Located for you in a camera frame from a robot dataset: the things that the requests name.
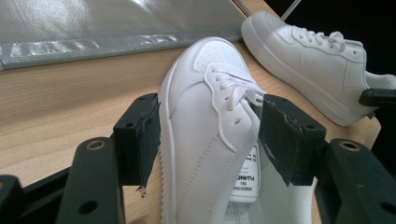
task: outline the white shoelace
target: white shoelace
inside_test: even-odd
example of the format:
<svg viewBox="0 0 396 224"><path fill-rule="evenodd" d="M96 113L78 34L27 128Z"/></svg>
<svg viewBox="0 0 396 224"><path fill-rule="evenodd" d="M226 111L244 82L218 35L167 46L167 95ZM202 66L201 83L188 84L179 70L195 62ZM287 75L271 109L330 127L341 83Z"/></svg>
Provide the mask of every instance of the white shoelace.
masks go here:
<svg viewBox="0 0 396 224"><path fill-rule="evenodd" d="M249 74L239 69L229 69L221 66L214 67L213 72L219 73L216 76L216 81L221 81L221 90L233 87L231 96L224 99L228 101L228 109L230 111L232 111L242 99L248 99L254 105L262 106L263 97L266 92L256 83L239 77L241 73L245 73L246 76L250 76Z"/></svg>
<svg viewBox="0 0 396 224"><path fill-rule="evenodd" d="M303 38L304 35L308 37L309 42L312 42L315 39L319 45L322 45L323 41L329 41L331 48L334 45L338 45L340 51L344 51L346 48L346 41L340 32L333 32L330 34L330 36L325 36L322 32L316 34L313 31L307 31L305 28L303 28L299 37Z"/></svg>

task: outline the shoe label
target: shoe label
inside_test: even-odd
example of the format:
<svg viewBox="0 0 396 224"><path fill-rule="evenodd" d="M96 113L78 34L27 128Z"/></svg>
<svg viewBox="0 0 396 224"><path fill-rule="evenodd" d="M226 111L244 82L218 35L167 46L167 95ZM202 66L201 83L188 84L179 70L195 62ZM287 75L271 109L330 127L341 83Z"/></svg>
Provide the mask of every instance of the shoe label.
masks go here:
<svg viewBox="0 0 396 224"><path fill-rule="evenodd" d="M241 172L233 187L232 203L254 203L260 188L259 144L255 144L247 155Z"/></svg>

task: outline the wooden table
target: wooden table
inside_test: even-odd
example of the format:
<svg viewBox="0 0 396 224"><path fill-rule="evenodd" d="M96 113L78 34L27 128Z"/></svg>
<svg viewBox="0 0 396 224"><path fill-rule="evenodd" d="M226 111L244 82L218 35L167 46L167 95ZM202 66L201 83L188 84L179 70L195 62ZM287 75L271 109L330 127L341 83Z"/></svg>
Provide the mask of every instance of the wooden table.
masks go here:
<svg viewBox="0 0 396 224"><path fill-rule="evenodd" d="M272 11L263 1L245 0L254 13ZM299 92L268 74L243 42L234 43L251 75L267 92L285 97L327 128L327 140L348 138L371 147L379 132L376 119L339 127ZM112 127L138 96L157 92L184 49L29 67L0 72L0 174L16 175L23 186L70 166L84 140L110 136ZM158 158L148 195L124 187L126 219L161 217L161 168ZM313 213L319 223L318 213Z"/></svg>

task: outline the shoe sole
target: shoe sole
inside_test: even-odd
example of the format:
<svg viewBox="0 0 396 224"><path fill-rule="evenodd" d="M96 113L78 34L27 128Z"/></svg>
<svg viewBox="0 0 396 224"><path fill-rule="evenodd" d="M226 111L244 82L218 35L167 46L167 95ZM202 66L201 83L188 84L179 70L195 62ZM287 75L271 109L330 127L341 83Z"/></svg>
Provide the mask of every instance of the shoe sole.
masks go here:
<svg viewBox="0 0 396 224"><path fill-rule="evenodd" d="M172 65L161 85L158 96L160 105L161 145L159 147L161 170L162 170L162 224L176 224L176 163L175 143L172 131L172 123L169 119L168 89L177 67L177 61Z"/></svg>
<svg viewBox="0 0 396 224"><path fill-rule="evenodd" d="M336 99L323 91L315 83L288 68L281 62L267 46L262 43L257 35L251 18L242 24L242 37L247 48L257 61L273 76L288 83L299 91L312 105L314 105L325 117L340 126L348 126L364 116L351 111L348 107L340 104Z"/></svg>

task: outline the silver fabric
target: silver fabric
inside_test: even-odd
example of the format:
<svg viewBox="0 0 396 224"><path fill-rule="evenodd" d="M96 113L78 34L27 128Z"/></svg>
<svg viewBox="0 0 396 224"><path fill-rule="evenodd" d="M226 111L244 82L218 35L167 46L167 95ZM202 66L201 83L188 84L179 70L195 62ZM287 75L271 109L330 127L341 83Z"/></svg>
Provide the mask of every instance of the silver fabric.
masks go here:
<svg viewBox="0 0 396 224"><path fill-rule="evenodd" d="M2 0L0 69L241 39L229 0Z"/></svg>

